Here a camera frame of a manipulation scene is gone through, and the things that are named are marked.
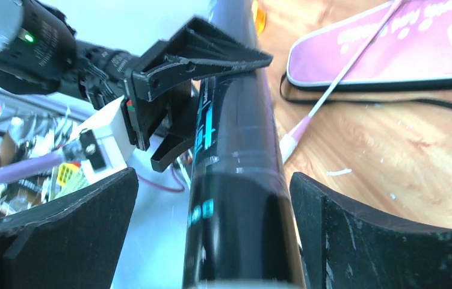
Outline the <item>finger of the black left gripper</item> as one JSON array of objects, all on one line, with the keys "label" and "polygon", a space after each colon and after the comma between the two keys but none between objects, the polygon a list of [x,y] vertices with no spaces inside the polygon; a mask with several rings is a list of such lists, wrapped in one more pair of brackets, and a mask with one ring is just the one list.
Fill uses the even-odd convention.
[{"label": "finger of the black left gripper", "polygon": [[269,66],[272,60],[272,55],[250,48],[194,17],[140,57],[132,71],[133,91],[136,98],[152,102],[180,83],[250,72]]},{"label": "finger of the black left gripper", "polygon": [[198,106],[197,96],[171,106],[172,124],[150,159],[154,171],[165,171],[175,159],[193,146]]}]

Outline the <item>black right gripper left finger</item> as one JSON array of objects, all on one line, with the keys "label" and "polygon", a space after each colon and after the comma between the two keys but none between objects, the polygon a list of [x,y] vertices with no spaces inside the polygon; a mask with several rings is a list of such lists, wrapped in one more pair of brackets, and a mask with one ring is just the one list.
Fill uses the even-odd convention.
[{"label": "black right gripper left finger", "polygon": [[137,191],[127,168],[0,218],[0,288],[110,288]]}]

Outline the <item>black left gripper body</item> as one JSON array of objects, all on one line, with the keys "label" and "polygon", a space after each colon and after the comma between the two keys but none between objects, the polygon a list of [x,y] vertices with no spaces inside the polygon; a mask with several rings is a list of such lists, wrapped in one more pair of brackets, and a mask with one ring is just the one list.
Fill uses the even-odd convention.
[{"label": "black left gripper body", "polygon": [[124,91],[131,103],[129,121],[137,134],[136,145],[139,149],[145,151],[149,148],[151,136],[166,120],[165,137],[172,124],[171,106],[182,104],[192,97],[193,78],[193,70],[183,67],[149,70],[136,67],[126,71]]}]

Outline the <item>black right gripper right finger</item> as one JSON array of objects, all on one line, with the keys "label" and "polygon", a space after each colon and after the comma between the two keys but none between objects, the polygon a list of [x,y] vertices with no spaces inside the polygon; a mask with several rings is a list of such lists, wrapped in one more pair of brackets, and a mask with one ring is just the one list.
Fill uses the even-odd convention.
[{"label": "black right gripper right finger", "polygon": [[308,288],[452,288],[452,229],[380,211],[293,174]]}]

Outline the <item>black shuttlecock tube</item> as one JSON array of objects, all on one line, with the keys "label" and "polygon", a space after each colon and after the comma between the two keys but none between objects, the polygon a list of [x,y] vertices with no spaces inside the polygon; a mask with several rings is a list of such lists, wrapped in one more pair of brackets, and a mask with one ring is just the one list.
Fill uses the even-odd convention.
[{"label": "black shuttlecock tube", "polygon": [[201,83],[184,288],[305,288],[264,69]]}]

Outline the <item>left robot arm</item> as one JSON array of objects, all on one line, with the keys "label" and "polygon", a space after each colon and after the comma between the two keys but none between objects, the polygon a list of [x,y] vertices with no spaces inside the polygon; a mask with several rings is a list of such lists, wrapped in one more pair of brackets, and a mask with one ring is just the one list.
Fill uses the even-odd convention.
[{"label": "left robot arm", "polygon": [[117,98],[129,142],[141,150],[168,120],[152,155],[164,171],[192,147],[197,99],[191,83],[268,66],[272,56],[194,17],[143,55],[75,38],[65,15],[39,1],[0,1],[0,87],[17,95],[59,92],[101,109]]}]

